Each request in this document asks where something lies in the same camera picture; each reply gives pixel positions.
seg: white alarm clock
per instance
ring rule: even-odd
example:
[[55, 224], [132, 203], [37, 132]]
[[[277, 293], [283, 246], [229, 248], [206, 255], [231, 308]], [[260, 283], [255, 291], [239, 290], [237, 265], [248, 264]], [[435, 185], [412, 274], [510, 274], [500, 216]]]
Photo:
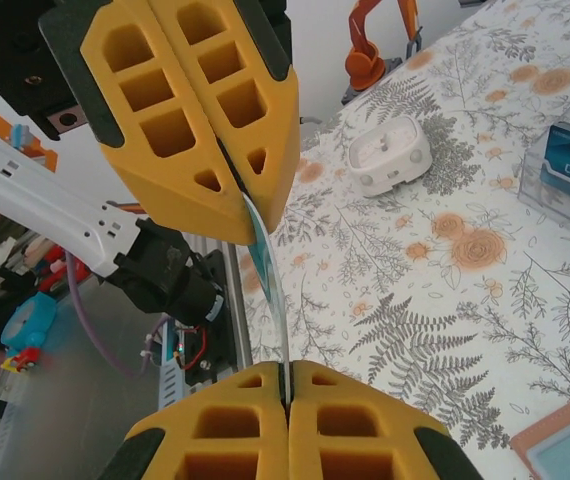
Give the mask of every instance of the white alarm clock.
[[349, 170], [366, 197], [415, 180], [429, 170], [432, 161], [427, 137], [409, 115], [379, 125], [349, 147]]

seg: tablecloth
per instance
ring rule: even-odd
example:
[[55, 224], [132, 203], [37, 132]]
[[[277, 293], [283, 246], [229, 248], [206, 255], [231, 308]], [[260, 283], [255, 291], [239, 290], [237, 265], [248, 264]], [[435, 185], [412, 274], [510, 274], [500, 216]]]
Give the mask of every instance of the tablecloth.
[[[570, 230], [517, 199], [526, 148], [568, 108], [570, 0], [495, 0], [303, 142], [272, 235], [294, 357], [438, 418], [486, 479], [527, 479], [510, 437], [570, 401]], [[400, 114], [434, 165], [366, 199], [348, 148]], [[254, 360], [278, 359], [240, 254]]]

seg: white wall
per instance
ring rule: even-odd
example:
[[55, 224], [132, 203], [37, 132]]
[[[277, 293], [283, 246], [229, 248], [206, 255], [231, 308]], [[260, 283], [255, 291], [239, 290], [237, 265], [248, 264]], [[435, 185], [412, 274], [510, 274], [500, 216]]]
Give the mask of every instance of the white wall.
[[[341, 107], [341, 98], [349, 84], [345, 58], [352, 47], [348, 17], [355, 3], [356, 0], [288, 2], [301, 115], [326, 120]], [[458, 0], [418, 0], [423, 47], [460, 24], [477, 8], [460, 8]], [[407, 33], [397, 0], [383, 0], [369, 14], [365, 27], [382, 58], [405, 58]]]
[[[294, 66], [300, 80], [301, 114], [327, 119], [340, 109], [347, 88], [345, 57], [351, 47], [347, 18], [355, 0], [289, 0]], [[425, 45], [459, 24], [475, 9], [461, 9], [458, 0], [419, 0]], [[383, 0], [367, 21], [368, 35], [384, 58], [404, 55], [407, 35], [397, 0]], [[329, 32], [338, 32], [332, 36]], [[12, 123], [29, 124], [47, 148], [59, 153], [57, 175], [98, 201], [127, 202], [129, 194], [102, 156], [89, 127], [49, 141], [27, 117], [19, 117], [0, 97], [0, 114]]]

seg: yellow foam pad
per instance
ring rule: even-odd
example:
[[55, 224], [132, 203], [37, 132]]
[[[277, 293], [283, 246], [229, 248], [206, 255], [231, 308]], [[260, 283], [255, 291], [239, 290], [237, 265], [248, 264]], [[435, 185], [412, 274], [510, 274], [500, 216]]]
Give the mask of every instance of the yellow foam pad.
[[329, 368], [294, 362], [289, 431], [278, 365], [261, 363], [151, 415], [144, 480], [438, 480], [414, 431], [438, 421]]
[[125, 139], [103, 153], [156, 223], [255, 241], [218, 138], [277, 227], [299, 157], [297, 80], [271, 77], [234, 0], [114, 0], [81, 53]]

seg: table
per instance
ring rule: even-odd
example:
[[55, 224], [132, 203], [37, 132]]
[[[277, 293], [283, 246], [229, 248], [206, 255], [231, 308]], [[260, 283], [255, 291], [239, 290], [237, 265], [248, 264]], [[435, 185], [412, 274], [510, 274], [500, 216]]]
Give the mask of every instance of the table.
[[[570, 400], [570, 230], [517, 200], [527, 146], [568, 108], [570, 0], [495, 0], [303, 142], [272, 235], [294, 358], [429, 412], [486, 479], [527, 479], [510, 437]], [[365, 199], [349, 145], [400, 114], [435, 163]], [[254, 361], [278, 359], [239, 259]]]

